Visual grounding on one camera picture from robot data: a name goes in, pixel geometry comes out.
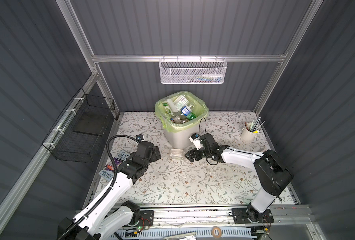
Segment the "blue label clear bottle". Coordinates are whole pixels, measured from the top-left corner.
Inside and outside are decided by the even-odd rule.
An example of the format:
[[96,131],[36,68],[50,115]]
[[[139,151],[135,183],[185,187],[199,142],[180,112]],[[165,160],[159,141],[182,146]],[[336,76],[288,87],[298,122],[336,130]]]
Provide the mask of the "blue label clear bottle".
[[181,109],[181,112],[183,115],[185,115],[186,117],[188,117],[192,112],[191,110],[187,107],[187,106],[184,106],[182,109]]

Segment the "clear square bottle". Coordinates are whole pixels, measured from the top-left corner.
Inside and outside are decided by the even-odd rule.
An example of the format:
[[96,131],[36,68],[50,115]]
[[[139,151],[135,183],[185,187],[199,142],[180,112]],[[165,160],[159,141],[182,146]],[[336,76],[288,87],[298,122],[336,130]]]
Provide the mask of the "clear square bottle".
[[169,152],[169,156],[170,158],[175,158],[175,159],[184,158],[184,150],[171,148]]

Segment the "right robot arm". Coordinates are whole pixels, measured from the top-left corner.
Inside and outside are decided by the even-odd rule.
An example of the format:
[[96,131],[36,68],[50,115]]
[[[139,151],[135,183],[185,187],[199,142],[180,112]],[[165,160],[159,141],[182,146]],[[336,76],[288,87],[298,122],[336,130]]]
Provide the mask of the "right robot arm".
[[192,134],[189,140],[194,149],[184,156],[190,162],[201,159],[213,160],[217,163],[234,164],[255,170],[261,188],[240,216],[251,223],[263,222],[270,214],[270,205],[279,198],[283,190],[292,181],[293,175],[281,164],[281,158],[273,150],[264,152],[248,152],[218,145],[209,133]]

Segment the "green plastic bottle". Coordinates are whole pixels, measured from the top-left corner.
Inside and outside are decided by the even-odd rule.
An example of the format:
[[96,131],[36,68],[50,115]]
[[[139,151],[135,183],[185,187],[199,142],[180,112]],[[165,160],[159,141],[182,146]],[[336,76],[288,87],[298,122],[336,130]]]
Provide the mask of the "green plastic bottle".
[[193,114],[193,113],[189,113],[189,114],[186,115],[186,117],[187,117],[187,119],[189,119],[191,121],[191,120],[196,118],[196,115]]

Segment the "green label square bottle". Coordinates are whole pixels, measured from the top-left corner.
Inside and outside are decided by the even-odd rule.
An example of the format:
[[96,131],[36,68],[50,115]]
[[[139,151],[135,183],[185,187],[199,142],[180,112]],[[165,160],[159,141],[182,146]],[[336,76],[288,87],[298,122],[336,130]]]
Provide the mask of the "green label square bottle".
[[189,100],[185,97],[185,95],[180,95],[174,101],[174,105],[178,111],[181,111],[188,103],[189,103]]

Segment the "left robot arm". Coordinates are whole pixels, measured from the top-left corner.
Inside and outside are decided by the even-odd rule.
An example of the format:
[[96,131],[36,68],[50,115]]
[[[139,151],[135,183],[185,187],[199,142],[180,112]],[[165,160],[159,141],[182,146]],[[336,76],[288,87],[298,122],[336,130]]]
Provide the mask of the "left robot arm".
[[60,222],[59,240],[106,240],[122,227],[135,227],[141,222],[141,208],[131,201],[110,213],[119,198],[145,174],[150,163],[161,159],[159,148],[145,141],[143,135],[132,140],[138,144],[137,150],[120,166],[113,166],[113,178],[87,207],[72,219],[64,218]]

